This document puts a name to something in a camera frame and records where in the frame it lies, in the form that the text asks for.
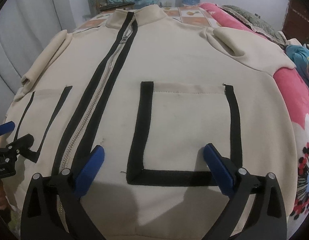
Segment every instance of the wooden chair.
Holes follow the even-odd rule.
[[[122,2],[116,2],[116,3],[108,3],[108,0],[106,0],[106,5],[101,5],[98,0],[96,0],[96,10],[97,13],[101,13],[103,11],[113,10],[117,8],[127,8],[132,7],[133,8],[134,2],[126,2],[125,0],[122,0]]]

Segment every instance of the floral blanket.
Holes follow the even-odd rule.
[[[203,3],[200,7],[204,8],[224,27],[253,32],[215,4]],[[309,88],[295,69],[281,68],[276,71],[273,78],[285,100],[298,153],[296,199],[287,224],[287,238],[289,239],[309,213]]]

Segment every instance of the metal zipper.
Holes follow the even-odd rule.
[[[99,101],[99,98],[104,90],[104,86],[105,84],[107,83],[108,79],[109,79],[109,76],[112,72],[112,69],[114,67],[114,64],[115,64],[115,58],[116,56],[118,55],[118,53],[121,51],[121,49],[123,48],[124,44],[126,43],[127,39],[129,38],[129,36],[131,35],[132,33],[132,30],[131,30],[131,23],[134,21],[134,18],[131,20],[130,24],[128,25],[127,29],[125,30],[124,34],[123,34],[123,37],[119,43],[119,46],[117,47],[116,51],[112,54],[110,60],[109,60],[109,63],[107,65],[107,71],[104,75],[104,78],[102,79],[101,81],[101,85],[96,93],[96,95],[94,96],[93,100],[92,100],[92,104],[90,105],[88,111],[86,112],[84,118],[83,118],[83,121],[80,123],[79,127],[76,129],[75,133],[74,133],[74,136],[71,138],[67,148],[66,148],[66,151],[64,153],[64,156],[63,156],[63,160],[62,160],[62,164],[61,164],[61,168],[60,168],[60,171],[62,171],[63,169],[65,169],[68,165],[68,162],[69,162],[69,157],[72,155],[72,151],[73,151],[73,148],[74,148],[74,145],[75,143],[77,142],[78,138],[80,137],[80,135],[82,134],[82,131],[83,131],[83,128],[85,127],[85,125],[87,124],[87,122],[89,121],[90,117],[91,117],[91,114],[93,113],[93,110],[95,109],[96,107],[96,104],[98,103]],[[61,201],[59,201],[59,205],[58,205],[58,213],[60,216],[63,216],[63,207],[62,207],[62,204],[61,204]]]

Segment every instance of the pocket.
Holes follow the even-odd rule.
[[[34,143],[30,150],[37,152],[36,160],[40,156],[49,128],[71,89],[72,86],[68,86],[64,89],[44,89],[31,93],[18,122],[14,141],[28,133],[31,134],[34,137]]]
[[[202,155],[207,143],[242,167],[240,114],[232,86],[141,83],[129,184],[216,186]]]

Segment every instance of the gray curtain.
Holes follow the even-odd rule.
[[[61,25],[53,0],[8,0],[0,11],[0,123],[29,70]]]

